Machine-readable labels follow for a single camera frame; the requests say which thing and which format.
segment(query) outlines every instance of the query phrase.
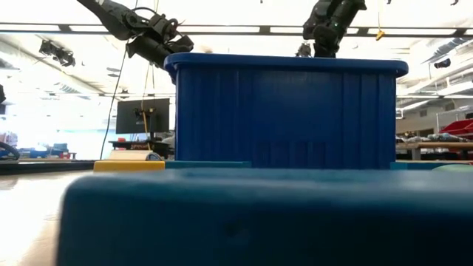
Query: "yellow wooden block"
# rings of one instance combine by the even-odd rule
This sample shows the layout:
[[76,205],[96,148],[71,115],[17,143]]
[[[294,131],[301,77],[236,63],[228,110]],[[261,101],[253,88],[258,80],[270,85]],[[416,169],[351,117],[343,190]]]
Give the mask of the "yellow wooden block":
[[163,161],[100,160],[94,163],[94,172],[156,171],[165,167]]

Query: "blue plastic bin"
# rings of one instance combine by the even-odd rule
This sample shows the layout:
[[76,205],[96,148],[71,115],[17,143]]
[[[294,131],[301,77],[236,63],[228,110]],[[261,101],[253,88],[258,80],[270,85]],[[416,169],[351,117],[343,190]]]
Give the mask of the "blue plastic bin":
[[473,180],[435,171],[179,169],[78,180],[57,266],[464,266]]
[[176,159],[389,169],[403,61],[180,53]]

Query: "green object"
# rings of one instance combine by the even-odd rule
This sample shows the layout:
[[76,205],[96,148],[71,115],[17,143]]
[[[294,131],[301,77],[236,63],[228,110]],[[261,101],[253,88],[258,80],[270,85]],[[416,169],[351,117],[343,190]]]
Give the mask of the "green object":
[[473,166],[466,164],[452,164],[441,166],[433,169],[434,171],[454,171],[454,172],[471,172],[473,173]]

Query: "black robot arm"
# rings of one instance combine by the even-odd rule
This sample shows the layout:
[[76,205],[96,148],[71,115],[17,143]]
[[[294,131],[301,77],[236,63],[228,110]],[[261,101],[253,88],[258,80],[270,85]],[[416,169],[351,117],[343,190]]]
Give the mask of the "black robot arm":
[[190,52],[194,48],[191,39],[177,31],[179,23],[174,18],[167,19],[164,14],[157,13],[150,19],[143,18],[135,12],[142,8],[130,10],[110,0],[78,1],[92,11],[114,37],[121,41],[134,39],[126,45],[129,57],[138,54],[156,67],[163,68],[168,55]]
[[364,0],[319,0],[303,26],[303,38],[315,40],[315,57],[335,58],[340,41],[359,10],[366,10]]

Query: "bin rim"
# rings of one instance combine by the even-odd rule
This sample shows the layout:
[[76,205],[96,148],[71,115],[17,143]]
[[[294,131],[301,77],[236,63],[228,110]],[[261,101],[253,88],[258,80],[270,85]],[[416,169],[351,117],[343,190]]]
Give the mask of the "bin rim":
[[271,68],[294,67],[297,69],[312,70],[334,70],[340,71],[362,71],[362,72],[391,72],[396,78],[402,77],[409,72],[406,62],[400,60],[371,60],[371,59],[346,59],[346,58],[299,58],[285,56],[263,56],[263,55],[230,55],[214,53],[179,52],[168,56],[164,61],[164,69],[169,72],[171,78],[176,78],[179,64],[200,65],[240,65],[247,67]]

